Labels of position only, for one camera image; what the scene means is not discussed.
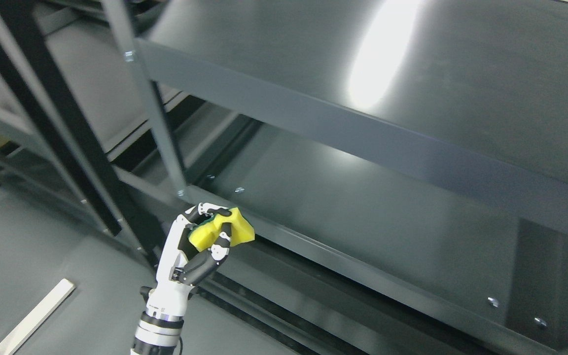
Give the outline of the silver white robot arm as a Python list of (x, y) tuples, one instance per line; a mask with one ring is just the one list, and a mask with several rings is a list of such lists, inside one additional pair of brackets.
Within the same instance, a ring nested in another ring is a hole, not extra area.
[(132, 346), (131, 355), (181, 355), (183, 351), (184, 319), (179, 316), (153, 317), (142, 312), (138, 322)]

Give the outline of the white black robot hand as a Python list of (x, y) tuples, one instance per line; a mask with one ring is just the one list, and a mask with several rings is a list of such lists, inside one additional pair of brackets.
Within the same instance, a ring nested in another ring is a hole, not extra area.
[(229, 224), (223, 226), (212, 247), (192, 257), (183, 249), (191, 244), (188, 235), (192, 229), (216, 214), (231, 215), (230, 210), (221, 205), (200, 203), (178, 214), (172, 222), (156, 268), (156, 287), (149, 293), (144, 312), (159, 319), (164, 316), (183, 317), (192, 289), (227, 259), (231, 248), (227, 236)]

